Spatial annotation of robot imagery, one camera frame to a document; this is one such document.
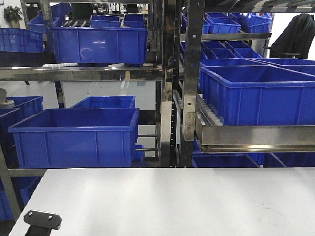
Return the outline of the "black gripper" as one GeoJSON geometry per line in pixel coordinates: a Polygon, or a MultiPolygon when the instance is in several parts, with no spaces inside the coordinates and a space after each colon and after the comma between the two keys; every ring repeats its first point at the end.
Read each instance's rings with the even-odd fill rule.
{"type": "Polygon", "coordinates": [[[53,213],[30,210],[23,221],[29,225],[26,236],[49,236],[52,230],[58,230],[62,223],[62,218],[53,213]]]}

